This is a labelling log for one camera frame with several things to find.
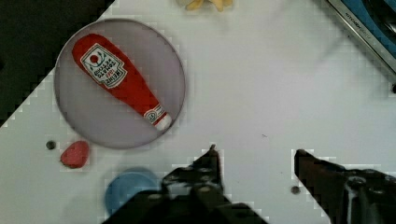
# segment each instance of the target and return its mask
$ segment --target blue object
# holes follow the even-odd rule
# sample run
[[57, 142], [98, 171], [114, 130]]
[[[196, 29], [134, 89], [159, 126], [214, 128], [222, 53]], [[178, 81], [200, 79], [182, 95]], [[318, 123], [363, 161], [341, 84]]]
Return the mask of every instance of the blue object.
[[[375, 38], [381, 42], [381, 44], [390, 52], [390, 54], [396, 58], [396, 43], [392, 41], [392, 37], [381, 29], [378, 22], [375, 22], [372, 17], [374, 12], [370, 11], [367, 4], [370, 1], [367, 0], [341, 0], [349, 10], [355, 14], [356, 17], [367, 27], [368, 30], [375, 36]], [[396, 11], [395, 0], [371, 0], [371, 1], [384, 1], [393, 11]]]
[[107, 187], [105, 195], [106, 210], [113, 215], [136, 193], [143, 190], [159, 190], [159, 178], [145, 168], [132, 168], [117, 176]]

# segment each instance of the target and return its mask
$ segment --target strawberry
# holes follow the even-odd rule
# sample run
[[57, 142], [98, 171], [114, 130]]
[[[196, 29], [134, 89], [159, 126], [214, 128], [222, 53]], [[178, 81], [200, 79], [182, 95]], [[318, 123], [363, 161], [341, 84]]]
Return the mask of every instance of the strawberry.
[[61, 156], [61, 162], [72, 169], [81, 168], [85, 165], [90, 155], [90, 147], [84, 141], [77, 141], [70, 145]]

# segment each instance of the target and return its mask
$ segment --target gray plate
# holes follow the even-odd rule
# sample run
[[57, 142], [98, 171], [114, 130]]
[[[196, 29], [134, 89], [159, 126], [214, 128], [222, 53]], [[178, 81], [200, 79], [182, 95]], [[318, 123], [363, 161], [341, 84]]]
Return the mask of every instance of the gray plate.
[[173, 122], [183, 105], [182, 63], [161, 34], [138, 21], [97, 21], [68, 40], [55, 66], [55, 95], [65, 120], [81, 136], [104, 147], [140, 147], [160, 137], [164, 132], [99, 87], [75, 64], [74, 44], [87, 34], [103, 35], [131, 59]]

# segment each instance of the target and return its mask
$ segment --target ketchup bottle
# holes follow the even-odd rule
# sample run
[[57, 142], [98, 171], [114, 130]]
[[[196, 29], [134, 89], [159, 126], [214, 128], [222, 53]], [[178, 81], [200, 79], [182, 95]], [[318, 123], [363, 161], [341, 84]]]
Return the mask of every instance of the ketchup bottle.
[[73, 47], [76, 64], [103, 89], [133, 108], [159, 131], [172, 118], [152, 94], [145, 79], [115, 45], [101, 35], [89, 34]]

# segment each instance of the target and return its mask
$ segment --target red object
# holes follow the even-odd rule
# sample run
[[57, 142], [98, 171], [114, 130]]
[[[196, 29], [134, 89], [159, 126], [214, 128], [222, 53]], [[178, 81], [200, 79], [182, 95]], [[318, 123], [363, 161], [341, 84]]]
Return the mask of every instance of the red object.
[[73, 58], [103, 89], [132, 107], [151, 124], [156, 126], [164, 120], [156, 126], [159, 130], [169, 127], [171, 118], [146, 81], [128, 57], [105, 37], [95, 34], [82, 37], [73, 48]]
[[81, 168], [90, 156], [90, 147], [84, 141], [78, 141], [70, 145], [61, 156], [61, 162], [72, 169]]

